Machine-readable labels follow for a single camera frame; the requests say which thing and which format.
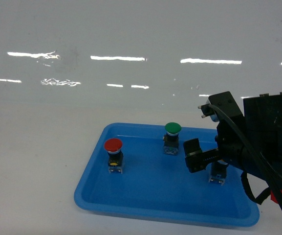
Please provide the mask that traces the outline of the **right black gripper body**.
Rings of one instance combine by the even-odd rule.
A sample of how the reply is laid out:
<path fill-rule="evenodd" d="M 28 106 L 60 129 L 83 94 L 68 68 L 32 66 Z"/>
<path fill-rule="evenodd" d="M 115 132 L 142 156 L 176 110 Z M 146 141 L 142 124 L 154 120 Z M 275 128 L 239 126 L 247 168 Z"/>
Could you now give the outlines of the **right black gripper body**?
<path fill-rule="evenodd" d="M 219 122 L 215 142 L 216 148 L 207 151 L 202 150 L 200 154 L 185 157 L 186 167 L 190 173 L 205 170 L 208 164 L 217 160 L 224 160 L 238 169 L 249 171 L 249 164 L 245 162 L 249 154 L 245 145 L 227 121 L 221 120 Z"/>

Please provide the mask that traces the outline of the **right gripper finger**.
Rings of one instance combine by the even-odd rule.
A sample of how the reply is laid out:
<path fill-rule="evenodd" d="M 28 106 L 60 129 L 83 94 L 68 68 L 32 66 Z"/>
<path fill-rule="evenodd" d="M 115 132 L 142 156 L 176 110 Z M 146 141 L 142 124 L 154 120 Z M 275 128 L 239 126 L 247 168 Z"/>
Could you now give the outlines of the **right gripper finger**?
<path fill-rule="evenodd" d="M 202 152 L 198 138 L 185 141 L 183 143 L 183 148 L 184 148 L 184 153 L 185 153 L 186 158 L 196 155 L 196 154 L 200 154 Z"/>

